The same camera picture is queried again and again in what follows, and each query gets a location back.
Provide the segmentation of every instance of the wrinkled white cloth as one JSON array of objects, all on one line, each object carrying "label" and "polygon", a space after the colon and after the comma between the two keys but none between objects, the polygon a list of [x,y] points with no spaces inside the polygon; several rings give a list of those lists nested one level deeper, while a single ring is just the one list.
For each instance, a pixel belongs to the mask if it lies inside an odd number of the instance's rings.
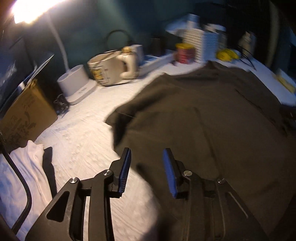
[{"label": "wrinkled white cloth", "polygon": [[[10,154],[32,195],[31,211],[17,233],[21,241],[25,240],[32,225],[52,200],[48,180],[42,168],[43,154],[44,145],[36,145],[32,141],[28,141],[26,147],[18,148]],[[0,155],[0,199],[1,214],[11,228],[24,210],[27,196],[21,181],[2,154]]]}]

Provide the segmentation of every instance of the white lamp base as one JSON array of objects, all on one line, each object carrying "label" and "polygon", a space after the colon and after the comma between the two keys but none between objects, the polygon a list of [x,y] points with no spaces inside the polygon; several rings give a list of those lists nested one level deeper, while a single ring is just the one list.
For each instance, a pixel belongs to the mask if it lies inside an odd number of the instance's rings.
[{"label": "white lamp base", "polygon": [[82,101],[97,87],[97,82],[88,78],[83,65],[75,66],[63,74],[57,82],[71,105]]}]

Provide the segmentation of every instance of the glowing light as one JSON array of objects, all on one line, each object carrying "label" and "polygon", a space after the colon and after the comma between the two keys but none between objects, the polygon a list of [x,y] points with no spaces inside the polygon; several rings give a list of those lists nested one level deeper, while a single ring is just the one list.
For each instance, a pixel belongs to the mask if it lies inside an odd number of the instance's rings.
[{"label": "glowing light", "polygon": [[65,0],[17,0],[12,7],[15,23],[31,23],[48,9]]}]

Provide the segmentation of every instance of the brown cloth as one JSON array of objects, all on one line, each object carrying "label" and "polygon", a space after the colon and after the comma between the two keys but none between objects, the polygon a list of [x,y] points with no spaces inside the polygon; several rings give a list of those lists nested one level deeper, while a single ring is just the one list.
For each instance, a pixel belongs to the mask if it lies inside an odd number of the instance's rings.
[{"label": "brown cloth", "polygon": [[106,123],[115,151],[131,149],[132,167],[177,223],[182,201],[168,189],[165,148],[201,178],[225,178],[269,235],[296,188],[294,137],[279,107],[253,73],[208,62],[189,74],[156,78]]}]

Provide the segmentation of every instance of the lamp stem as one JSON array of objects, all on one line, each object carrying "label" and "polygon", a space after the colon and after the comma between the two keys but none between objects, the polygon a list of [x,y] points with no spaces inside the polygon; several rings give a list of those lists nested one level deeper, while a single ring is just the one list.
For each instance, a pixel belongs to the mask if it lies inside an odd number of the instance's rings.
[{"label": "lamp stem", "polygon": [[57,32],[56,28],[53,25],[52,19],[51,19],[50,15],[49,15],[48,11],[45,13],[45,15],[46,15],[46,19],[47,19],[47,24],[48,24],[54,38],[56,39],[57,44],[58,44],[58,46],[60,48],[60,51],[62,53],[66,72],[68,72],[68,71],[70,71],[70,69],[69,69],[68,58],[67,58],[65,47],[64,47],[64,45],[63,45],[63,43],[61,41],[61,38],[59,37],[59,33]]}]

